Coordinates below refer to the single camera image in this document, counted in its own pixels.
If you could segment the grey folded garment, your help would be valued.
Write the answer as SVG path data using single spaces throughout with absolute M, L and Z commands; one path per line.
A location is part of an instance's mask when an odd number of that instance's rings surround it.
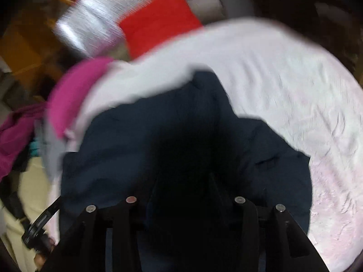
M 48 119 L 43 117 L 34 123 L 34 132 L 39 144 L 39 155 L 50 182 L 62 173 L 62 161 L 66 152 L 66 141 L 55 135 Z

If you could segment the magenta pillow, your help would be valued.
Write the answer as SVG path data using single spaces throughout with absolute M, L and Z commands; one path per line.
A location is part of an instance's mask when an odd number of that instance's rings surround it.
M 56 83 L 47 101 L 47 118 L 57 138 L 65 137 L 87 94 L 112 62 L 109 56 L 82 60 Z

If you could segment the red pillow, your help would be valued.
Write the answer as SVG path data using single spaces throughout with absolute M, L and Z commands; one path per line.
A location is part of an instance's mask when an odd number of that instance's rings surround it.
M 118 23 L 134 60 L 181 34 L 201 28 L 186 0 L 147 0 Z

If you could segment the navy blue jacket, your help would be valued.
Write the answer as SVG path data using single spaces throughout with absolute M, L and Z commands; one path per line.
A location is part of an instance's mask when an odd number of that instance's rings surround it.
M 283 204 L 303 231 L 312 205 L 309 157 L 264 121 L 238 117 L 214 73 L 96 116 L 63 158 L 60 233 L 89 205 L 143 205 L 142 271 L 234 271 L 230 204 Z

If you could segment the pale pink bed quilt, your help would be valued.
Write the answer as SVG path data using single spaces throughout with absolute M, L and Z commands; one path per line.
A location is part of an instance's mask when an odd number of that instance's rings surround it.
M 284 25 L 226 20 L 113 61 L 65 131 L 68 149 L 97 114 L 178 87 L 193 68 L 214 71 L 238 116 L 263 119 L 310 156 L 308 236 L 330 271 L 347 269 L 362 251 L 362 88 L 331 53 Z

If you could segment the silver foil insulation mat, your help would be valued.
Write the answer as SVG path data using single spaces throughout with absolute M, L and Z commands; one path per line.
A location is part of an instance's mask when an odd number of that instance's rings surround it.
M 54 33 L 81 58 L 99 56 L 124 40 L 121 17 L 146 0 L 76 0 L 57 20 Z M 220 0 L 186 0 L 202 23 L 223 18 Z

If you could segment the teal garment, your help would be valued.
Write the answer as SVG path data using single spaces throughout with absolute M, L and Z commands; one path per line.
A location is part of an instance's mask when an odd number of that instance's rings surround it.
M 39 156 L 39 142 L 35 139 L 29 143 L 29 155 L 30 157 L 38 157 Z

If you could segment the purple fleece garment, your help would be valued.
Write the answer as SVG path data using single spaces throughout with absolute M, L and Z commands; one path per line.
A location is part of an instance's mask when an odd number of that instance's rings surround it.
M 42 118 L 46 102 L 11 112 L 1 125 L 1 179 L 7 176 L 20 152 L 31 142 L 34 123 Z

